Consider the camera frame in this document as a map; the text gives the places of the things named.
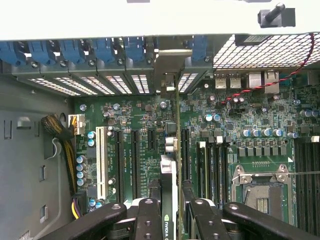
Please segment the green motherboard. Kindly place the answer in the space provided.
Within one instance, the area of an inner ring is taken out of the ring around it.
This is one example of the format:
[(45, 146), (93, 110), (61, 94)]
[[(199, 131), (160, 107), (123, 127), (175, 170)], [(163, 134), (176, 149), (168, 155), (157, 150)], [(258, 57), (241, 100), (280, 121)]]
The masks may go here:
[[(301, 87), (294, 77), (278, 93), (257, 91), (223, 102), (226, 90), (207, 79), (194, 94), (181, 95), (181, 132), (189, 129), (189, 181), (196, 198), (221, 209), (231, 202), (231, 178), (236, 164), (246, 170), (273, 170), (280, 163), (290, 173), (320, 171), (320, 84)], [(133, 202), (131, 131), (139, 130), (141, 198), (149, 183), (160, 180), (164, 153), (164, 123), (171, 106), (159, 96), (85, 97), (75, 101), (85, 116), (85, 134), (76, 138), (78, 188), (86, 196), (78, 206), (91, 212), (117, 201), (115, 131), (123, 133), (124, 204)], [(107, 127), (108, 195), (98, 199), (96, 127)], [(148, 148), (148, 129), (155, 131), (155, 150)], [(293, 178), (295, 225), (312, 234), (320, 227), (320, 174)]]

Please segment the white power connector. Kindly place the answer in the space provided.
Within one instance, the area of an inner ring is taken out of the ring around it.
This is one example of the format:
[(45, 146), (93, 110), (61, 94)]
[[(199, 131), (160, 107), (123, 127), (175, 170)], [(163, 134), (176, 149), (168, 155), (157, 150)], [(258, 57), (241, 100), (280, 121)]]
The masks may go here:
[(68, 129), (73, 131), (74, 135), (84, 135), (86, 130), (84, 114), (69, 114)]

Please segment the short black expansion slot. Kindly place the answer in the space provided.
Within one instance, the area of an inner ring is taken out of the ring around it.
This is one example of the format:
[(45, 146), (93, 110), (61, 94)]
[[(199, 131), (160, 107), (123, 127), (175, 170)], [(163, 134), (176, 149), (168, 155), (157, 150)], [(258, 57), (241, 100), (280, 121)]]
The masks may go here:
[(155, 150), (156, 144), (156, 134), (154, 129), (148, 129), (147, 130), (147, 143), (148, 143), (148, 149), (149, 150)]

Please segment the thin metal locking lever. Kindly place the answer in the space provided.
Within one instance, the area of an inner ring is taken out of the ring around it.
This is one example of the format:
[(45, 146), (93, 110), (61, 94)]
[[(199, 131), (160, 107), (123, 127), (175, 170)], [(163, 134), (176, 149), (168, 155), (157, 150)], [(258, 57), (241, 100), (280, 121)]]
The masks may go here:
[(286, 173), (288, 176), (300, 176), (300, 175), (320, 175), (320, 170), (318, 171), (303, 171), (303, 172), (289, 172)]

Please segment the dark block with peg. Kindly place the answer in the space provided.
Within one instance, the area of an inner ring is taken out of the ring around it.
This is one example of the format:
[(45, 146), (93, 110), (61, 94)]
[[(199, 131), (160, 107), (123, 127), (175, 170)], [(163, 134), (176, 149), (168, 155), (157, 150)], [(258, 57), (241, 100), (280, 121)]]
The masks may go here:
[(273, 9), (260, 10), (257, 21), (261, 28), (295, 27), (296, 9), (287, 8), (283, 3), (278, 3)]

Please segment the CPU socket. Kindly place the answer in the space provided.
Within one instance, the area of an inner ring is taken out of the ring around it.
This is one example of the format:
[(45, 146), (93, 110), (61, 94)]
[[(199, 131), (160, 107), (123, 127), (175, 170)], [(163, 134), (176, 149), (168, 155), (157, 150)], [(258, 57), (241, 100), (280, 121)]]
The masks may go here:
[(296, 224), (293, 178), (288, 165), (273, 170), (246, 170), (236, 164), (230, 179), (230, 201), (242, 203), (290, 225)]

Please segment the white expansion slot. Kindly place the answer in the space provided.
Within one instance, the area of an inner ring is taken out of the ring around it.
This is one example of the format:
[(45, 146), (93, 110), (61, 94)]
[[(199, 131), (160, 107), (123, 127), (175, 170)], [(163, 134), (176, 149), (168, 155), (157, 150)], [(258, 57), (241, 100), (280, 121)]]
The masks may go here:
[(97, 198), (106, 200), (108, 196), (108, 128), (106, 126), (98, 126), (95, 130)]

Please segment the open black PC case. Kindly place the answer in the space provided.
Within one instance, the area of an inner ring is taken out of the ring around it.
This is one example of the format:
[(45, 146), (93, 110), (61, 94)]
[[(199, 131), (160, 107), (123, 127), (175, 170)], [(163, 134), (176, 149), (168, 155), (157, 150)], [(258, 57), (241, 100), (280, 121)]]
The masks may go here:
[[(205, 80), (212, 80), (218, 90), (226, 90), (223, 103), (260, 91), (276, 94), (280, 85), (292, 78), (298, 78), (300, 87), (320, 85), (320, 32), (0, 41), (0, 76), (65, 97), (68, 115), (77, 115), (76, 101), (81, 98), (161, 97), (155, 61), (159, 50), (173, 49), (192, 50), (181, 70), (178, 100), (194, 94)], [(68, 129), (68, 115), (50, 113), (40, 122), (63, 150), (71, 223), (95, 210), (79, 207), (87, 197), (78, 187), (79, 135)], [(177, 179), (177, 183), (176, 240), (196, 240), (185, 231), (183, 181)]]

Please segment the grey power supply unit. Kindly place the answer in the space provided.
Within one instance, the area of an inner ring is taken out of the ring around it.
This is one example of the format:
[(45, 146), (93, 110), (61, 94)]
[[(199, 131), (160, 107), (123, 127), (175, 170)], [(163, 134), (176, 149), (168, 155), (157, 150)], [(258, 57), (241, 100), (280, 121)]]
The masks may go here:
[(0, 240), (37, 240), (72, 220), (66, 160), (41, 119), (64, 96), (0, 76)]

